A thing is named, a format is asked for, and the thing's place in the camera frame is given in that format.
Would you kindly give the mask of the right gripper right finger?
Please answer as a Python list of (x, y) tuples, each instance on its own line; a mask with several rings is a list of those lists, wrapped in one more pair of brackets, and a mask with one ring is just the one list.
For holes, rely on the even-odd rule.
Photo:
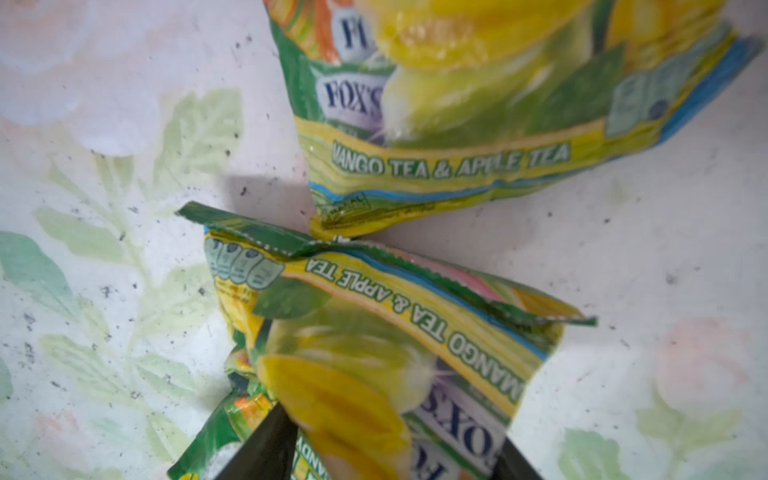
[(509, 439), (506, 439), (491, 480), (542, 480), (542, 476), (519, 449)]

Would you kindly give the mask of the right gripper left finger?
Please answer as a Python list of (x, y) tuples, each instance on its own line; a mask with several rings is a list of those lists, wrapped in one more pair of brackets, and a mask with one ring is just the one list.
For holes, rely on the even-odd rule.
[(289, 480), (297, 438), (297, 425), (277, 404), (215, 479)]

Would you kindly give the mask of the yellow green Fox's packet back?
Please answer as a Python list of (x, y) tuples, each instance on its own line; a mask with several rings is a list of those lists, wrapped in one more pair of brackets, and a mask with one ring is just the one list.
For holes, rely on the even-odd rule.
[(491, 479), (565, 327), (595, 324), (531, 287), (373, 242), (196, 202), (179, 214), (204, 229), (235, 346), (231, 392), (172, 479), (215, 479), (277, 404), (298, 427), (290, 479)]

